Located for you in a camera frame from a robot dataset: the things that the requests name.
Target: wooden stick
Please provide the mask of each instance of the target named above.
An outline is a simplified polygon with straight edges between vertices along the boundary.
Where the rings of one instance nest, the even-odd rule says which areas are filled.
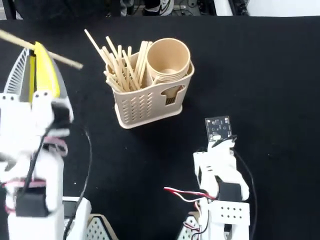
[[[16,45],[19,45],[23,48],[26,48],[26,49],[31,49],[31,50],[35,50],[36,49],[36,46],[28,41],[25,41],[15,35],[12,35],[11,33],[8,33],[6,31],[3,31],[0,29],[0,38],[5,40],[5,41],[8,41],[10,43],[13,43],[13,44],[16,44]],[[48,54],[50,57],[52,57],[53,59],[55,60],[58,60],[64,64],[67,64],[71,67],[74,67],[76,69],[82,69],[83,68],[83,64],[81,64],[80,62],[77,62],[77,61],[73,61],[71,59],[68,59],[64,56],[61,56],[61,55],[58,55],[56,53],[53,53],[51,51],[48,51]]]
[[[142,57],[142,51],[143,51],[143,48],[144,48],[145,44],[146,44],[146,42],[145,42],[145,41],[142,41],[142,42],[141,42],[141,45],[140,45],[139,54],[138,54],[138,59],[137,59],[137,61],[136,61],[135,68],[134,68],[134,76],[135,76],[135,77],[138,76],[140,61],[141,61],[141,57]]]
[[[104,71],[103,72],[104,75],[107,77],[107,81],[105,81],[107,84],[109,84],[109,86],[111,86],[112,88],[116,89],[118,92],[122,92],[124,93],[125,90],[119,86],[119,84],[116,82],[116,80],[114,79],[115,76],[113,76],[110,72],[108,71]]]
[[[137,90],[139,90],[140,87],[139,87],[139,84],[138,84],[137,81],[136,81],[135,73],[134,73],[134,70],[133,70],[132,67],[131,67],[131,64],[130,64],[130,62],[129,62],[128,56],[127,56],[127,54],[126,54],[126,52],[125,52],[124,50],[122,50],[122,54],[123,54],[125,63],[126,63],[126,65],[127,65],[127,67],[129,68],[129,72],[130,72],[130,74],[131,74],[131,76],[132,76],[132,82],[133,82],[135,88],[136,88]]]
[[[108,60],[104,57],[104,53],[100,51],[100,48],[98,47],[96,41],[93,39],[93,37],[90,35],[90,33],[88,32],[87,29],[84,30],[85,34],[87,35],[87,37],[89,38],[90,42],[92,43],[92,45],[94,46],[95,50],[98,52],[98,54],[100,55],[100,57],[102,58],[102,60],[104,61],[105,64],[110,65],[110,63],[108,62]]]
[[[131,53],[132,53],[132,48],[131,46],[128,46],[128,60],[131,63]],[[129,67],[128,64],[126,66],[126,82],[129,84],[130,83],[130,71],[129,71]]]
[[[130,92],[129,84],[127,84],[127,81],[125,80],[124,75],[123,75],[123,71],[126,72],[126,69],[125,69],[125,66],[123,65],[123,62],[122,62],[122,53],[121,53],[121,51],[122,51],[122,46],[118,45],[118,58],[117,58],[117,61],[118,61],[118,64],[119,64],[118,81],[122,82],[124,90],[126,90],[127,92]]]
[[[144,78],[144,74],[145,74],[145,70],[146,70],[147,52],[150,49],[151,45],[152,45],[152,41],[149,41],[148,45],[146,46],[145,55],[144,55],[144,59],[143,59],[143,62],[142,62],[142,69],[141,69],[140,78],[139,78],[139,86],[140,87],[142,85],[142,79]]]
[[[112,69],[113,72],[115,72],[115,68],[113,63],[110,60],[110,56],[108,57],[107,53],[104,52],[103,47],[102,49],[99,49],[99,54],[102,57],[103,61],[105,62],[105,64],[107,64],[108,66],[110,66],[110,68]]]
[[[115,58],[118,58],[117,50],[116,50],[114,44],[112,43],[110,37],[109,37],[109,36],[106,36],[105,39],[106,39],[107,43],[109,44],[109,47],[111,48],[111,50],[112,50]]]
[[[115,72],[115,74],[116,74],[116,76],[117,76],[118,84],[119,84],[119,86],[120,86],[121,88],[124,88],[123,83],[122,83],[122,81],[119,79],[119,76],[118,76],[118,74],[119,74],[119,65],[118,65],[118,62],[117,62],[117,60],[113,57],[113,55],[111,55],[111,60],[112,60],[113,66],[114,66],[114,72]]]
[[[148,47],[149,42],[145,41],[142,47],[142,52],[140,52],[139,54],[141,54],[141,58],[140,58],[140,62],[139,62],[139,68],[138,68],[138,72],[136,75],[136,79],[138,80],[139,86],[141,86],[141,83],[139,82],[140,79],[140,75],[141,75],[141,71],[142,71],[142,66],[145,60],[145,56],[146,56],[146,52],[147,52],[147,47]]]

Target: black cable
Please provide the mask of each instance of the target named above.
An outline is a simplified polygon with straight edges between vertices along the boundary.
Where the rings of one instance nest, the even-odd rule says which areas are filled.
[[[254,218],[253,218],[253,224],[252,224],[252,227],[251,227],[250,240],[253,240],[255,232],[256,232],[257,218],[258,218],[258,200],[257,200],[257,192],[256,192],[256,187],[255,187],[254,176],[252,175],[252,173],[251,173],[248,165],[246,164],[246,162],[237,153],[237,151],[233,149],[233,152],[234,152],[234,155],[242,162],[245,170],[249,173],[249,176],[251,178],[251,187],[252,187],[253,198],[254,198]]]
[[[29,167],[29,170],[28,170],[28,173],[25,177],[25,180],[24,180],[24,185],[23,185],[23,188],[21,190],[21,194],[19,195],[19,197],[23,196],[27,190],[27,188],[29,187],[29,184],[31,182],[31,179],[32,179],[32,174],[35,170],[35,166],[36,166],[36,162],[37,162],[37,159],[38,159],[38,156],[39,156],[39,153],[44,145],[44,141],[45,141],[45,137],[48,135],[48,133],[50,132],[50,130],[53,129],[53,125],[51,124],[44,132],[44,135],[41,137],[41,140],[40,140],[40,144],[39,144],[39,147],[38,149],[36,150],[35,154],[33,155],[31,161],[30,161],[30,167]]]
[[[138,10],[139,10],[139,8],[140,8],[140,6],[141,6],[141,3],[142,3],[142,0],[139,1],[138,6],[137,6],[136,9],[134,10],[134,12],[131,14],[131,16],[135,15],[135,14],[138,12]]]
[[[218,146],[219,144],[223,143],[224,141],[227,141],[227,140],[230,140],[230,139],[232,139],[232,142],[235,142],[236,139],[237,139],[237,135],[231,135],[231,136],[228,136],[226,138],[219,139],[211,147],[214,148],[214,147]]]
[[[201,234],[203,234],[205,231],[207,231],[208,226],[209,226],[209,210],[208,210],[208,220],[206,221],[205,229],[204,229],[203,231],[201,231],[201,232],[196,232],[196,233],[194,233],[194,234],[191,236],[191,240],[194,239],[194,236],[196,236],[196,235],[201,235]]]
[[[89,136],[88,131],[86,129],[80,127],[80,126],[77,126],[77,127],[79,127],[84,132],[84,134],[86,135],[86,138],[88,140],[88,144],[89,144],[89,166],[88,166],[88,171],[87,171],[87,175],[86,175],[86,178],[85,178],[85,181],[84,181],[82,192],[80,194],[78,202],[76,203],[74,214],[71,216],[71,218],[69,219],[69,221],[68,221],[68,223],[67,223],[67,225],[66,225],[66,227],[64,229],[63,240],[67,239],[68,232],[70,230],[71,224],[72,224],[73,220],[76,217],[76,213],[77,213],[78,207],[79,207],[79,205],[81,203],[81,200],[84,198],[84,194],[85,194],[85,191],[86,191],[86,188],[87,188],[87,184],[88,184],[88,180],[89,180],[89,176],[90,176],[90,172],[91,172],[91,165],[92,165],[92,158],[93,158],[92,144],[91,144],[91,140],[90,140],[90,136]]]

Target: paper cup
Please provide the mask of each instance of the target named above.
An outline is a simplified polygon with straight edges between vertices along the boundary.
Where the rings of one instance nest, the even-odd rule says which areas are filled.
[[[146,65],[155,78],[172,82],[186,75],[190,65],[190,51],[180,40],[163,38],[155,41],[147,52]]]

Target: red wire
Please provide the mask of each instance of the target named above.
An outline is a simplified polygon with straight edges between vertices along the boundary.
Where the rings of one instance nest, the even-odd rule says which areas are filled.
[[[196,196],[202,196],[202,197],[206,197],[208,199],[211,199],[211,200],[214,200],[216,199],[215,197],[213,196],[210,196],[209,194],[207,193],[204,193],[204,192],[196,192],[196,191],[181,191],[181,190],[178,190],[178,189],[171,189],[171,188],[167,188],[167,187],[164,187],[164,190],[170,192],[170,193],[180,193],[180,194],[192,194],[192,195],[196,195]]]

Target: chopstick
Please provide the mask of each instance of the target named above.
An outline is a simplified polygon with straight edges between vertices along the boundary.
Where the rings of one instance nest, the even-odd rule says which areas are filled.
[[[128,56],[126,54],[126,52],[124,50],[122,50],[122,55],[124,57],[124,60],[125,60],[125,63],[126,63],[126,67],[129,68],[129,72],[131,74],[131,77],[132,77],[132,82],[133,82],[133,85],[134,87],[136,88],[136,90],[139,90],[140,89],[140,86],[136,80],[136,76],[135,76],[135,72],[134,70],[132,69],[131,67],[131,64],[130,64],[130,61],[128,59]]]
[[[31,49],[31,50],[35,50],[36,49],[36,46],[28,41],[25,41],[9,32],[6,32],[6,31],[3,31],[0,29],[0,38],[7,41],[7,42],[10,42],[12,44],[15,44],[15,45],[19,45],[23,48],[26,48],[26,49]],[[48,54],[50,57],[52,57],[53,59],[55,60],[58,60],[64,64],[67,64],[71,67],[74,67],[76,69],[82,69],[83,68],[83,64],[81,64],[80,62],[77,62],[77,61],[73,61],[69,58],[66,58],[64,56],[61,56],[61,55],[58,55],[56,53],[53,53],[51,51],[48,51]]]
[[[147,42],[146,49],[145,49],[144,56],[143,56],[143,60],[142,60],[142,64],[141,64],[141,71],[140,71],[140,75],[138,78],[138,83],[139,83],[140,87],[142,85],[142,79],[144,78],[144,74],[145,74],[145,70],[146,70],[147,52],[148,52],[149,48],[151,47],[151,45],[152,45],[152,41]]]
[[[106,67],[106,71],[103,72],[107,76],[106,83],[118,92],[131,92],[141,89],[146,70],[147,52],[152,42],[141,42],[135,68],[133,68],[131,65],[131,46],[128,47],[126,53],[121,45],[118,45],[116,49],[110,37],[106,36],[105,39],[108,43],[109,48],[111,49],[111,52],[109,52],[105,46],[99,49],[98,45],[90,36],[88,31],[86,29],[84,31],[92,42],[94,48],[102,57],[105,64],[110,66],[109,69]],[[110,71],[110,69],[114,72],[115,75],[112,75],[108,72],[108,70]]]

